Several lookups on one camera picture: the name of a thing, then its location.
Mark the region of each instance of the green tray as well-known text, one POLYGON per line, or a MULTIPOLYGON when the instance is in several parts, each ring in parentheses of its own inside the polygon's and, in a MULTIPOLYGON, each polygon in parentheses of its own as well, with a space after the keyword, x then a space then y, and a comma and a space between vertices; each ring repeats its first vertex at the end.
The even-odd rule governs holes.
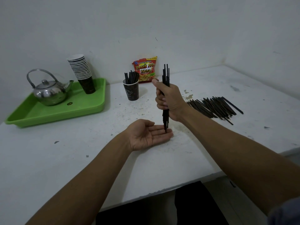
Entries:
POLYGON ((31 93, 5 123, 25 127, 100 112, 105 104, 106 80, 98 78, 93 81, 96 88, 93 94, 85 94, 79 82, 74 82, 67 99, 54 106, 41 104, 31 93))

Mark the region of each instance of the kettle handle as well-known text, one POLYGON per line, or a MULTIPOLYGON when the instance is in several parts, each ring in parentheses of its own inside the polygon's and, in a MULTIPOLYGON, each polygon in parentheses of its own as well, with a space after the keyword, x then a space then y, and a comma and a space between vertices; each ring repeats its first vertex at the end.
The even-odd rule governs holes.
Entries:
POLYGON ((35 85, 34 85, 34 84, 32 83, 32 81, 29 79, 29 73, 31 73, 31 72, 33 72, 33 71, 42 71, 42 72, 45 72, 45 73, 49 74, 50 76, 52 76, 52 78, 53 78, 56 82, 58 82, 58 80, 55 78, 55 76, 54 76, 52 73, 50 73, 49 71, 44 70, 44 69, 32 69, 32 70, 30 70, 30 71, 27 73, 27 80, 28 80, 28 82, 31 84, 31 86, 32 86, 33 88, 35 88, 35 85))

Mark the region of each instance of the person's left hand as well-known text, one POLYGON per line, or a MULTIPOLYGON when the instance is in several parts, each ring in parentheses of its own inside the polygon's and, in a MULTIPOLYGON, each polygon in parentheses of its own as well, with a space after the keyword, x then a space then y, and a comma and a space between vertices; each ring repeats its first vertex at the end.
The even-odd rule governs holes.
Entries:
POLYGON ((154 122, 139 119, 130 124, 125 130, 129 137, 133 151, 142 150, 156 144, 164 143, 173 136, 171 129, 165 132, 163 125, 154 125, 154 122))

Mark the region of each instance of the silver metal teapot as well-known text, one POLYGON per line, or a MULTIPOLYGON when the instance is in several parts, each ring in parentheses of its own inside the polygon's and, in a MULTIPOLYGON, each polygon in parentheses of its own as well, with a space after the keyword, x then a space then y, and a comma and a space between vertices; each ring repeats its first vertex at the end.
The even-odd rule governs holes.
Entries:
POLYGON ((73 80, 68 83, 60 83, 54 75, 44 69, 32 69, 27 73, 27 80, 33 87, 33 94, 45 106, 52 106, 64 101, 67 97, 67 92, 70 90, 73 80), (29 73, 33 71, 42 71, 53 77, 54 80, 42 80, 42 83, 35 86, 29 79, 29 73))

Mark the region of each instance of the gray sleeve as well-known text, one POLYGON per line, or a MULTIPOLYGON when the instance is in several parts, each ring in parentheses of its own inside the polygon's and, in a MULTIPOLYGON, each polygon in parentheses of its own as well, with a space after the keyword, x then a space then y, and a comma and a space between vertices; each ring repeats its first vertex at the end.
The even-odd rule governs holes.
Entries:
POLYGON ((299 225, 300 197, 288 200, 268 217, 268 225, 299 225))

